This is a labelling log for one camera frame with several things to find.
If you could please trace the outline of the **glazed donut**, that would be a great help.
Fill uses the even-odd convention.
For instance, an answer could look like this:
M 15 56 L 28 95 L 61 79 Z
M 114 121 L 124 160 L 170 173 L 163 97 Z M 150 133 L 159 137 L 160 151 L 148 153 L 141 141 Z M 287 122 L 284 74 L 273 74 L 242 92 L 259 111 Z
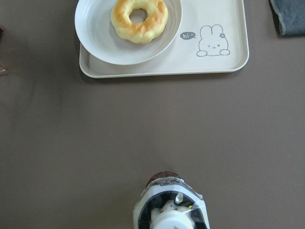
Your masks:
M 140 9 L 146 11 L 147 18 L 133 23 L 130 15 Z M 117 35 L 133 43 L 150 43 L 163 33 L 167 21 L 168 9 L 162 0 L 119 0 L 111 11 L 111 23 Z

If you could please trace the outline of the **cream tray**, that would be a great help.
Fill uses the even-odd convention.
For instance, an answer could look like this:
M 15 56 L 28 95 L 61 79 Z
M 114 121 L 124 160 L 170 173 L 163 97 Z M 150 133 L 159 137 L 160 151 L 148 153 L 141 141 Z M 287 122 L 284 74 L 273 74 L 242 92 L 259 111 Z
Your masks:
M 80 42 L 79 65 L 92 78 L 230 73 L 249 58 L 242 0 L 181 0 L 182 20 L 172 43 L 156 57 L 118 65 L 90 54 Z

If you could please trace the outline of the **white plate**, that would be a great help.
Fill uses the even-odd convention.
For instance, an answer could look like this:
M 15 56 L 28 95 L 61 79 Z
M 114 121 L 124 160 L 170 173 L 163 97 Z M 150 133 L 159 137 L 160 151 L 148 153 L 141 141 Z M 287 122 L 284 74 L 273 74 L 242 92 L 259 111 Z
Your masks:
M 148 61 L 174 40 L 182 20 L 182 3 L 166 0 L 169 17 L 163 33 L 148 44 L 121 39 L 111 24 L 113 0 L 81 0 L 75 11 L 75 29 L 83 47 L 94 57 L 111 64 L 130 65 Z

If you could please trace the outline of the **grey folded cloth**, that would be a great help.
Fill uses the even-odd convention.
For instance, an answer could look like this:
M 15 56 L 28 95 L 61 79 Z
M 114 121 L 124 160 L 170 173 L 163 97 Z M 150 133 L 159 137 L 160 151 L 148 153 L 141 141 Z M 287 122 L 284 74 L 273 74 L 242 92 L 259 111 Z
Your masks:
M 279 20 L 279 33 L 282 36 L 305 34 L 304 0 L 271 0 L 271 6 Z

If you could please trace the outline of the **tea bottle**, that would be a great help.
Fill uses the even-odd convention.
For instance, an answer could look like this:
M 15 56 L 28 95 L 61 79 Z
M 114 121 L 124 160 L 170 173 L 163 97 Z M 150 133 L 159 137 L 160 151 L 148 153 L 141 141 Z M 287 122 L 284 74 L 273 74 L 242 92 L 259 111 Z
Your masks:
M 135 229 L 209 229 L 206 204 L 178 174 L 153 175 L 133 210 Z

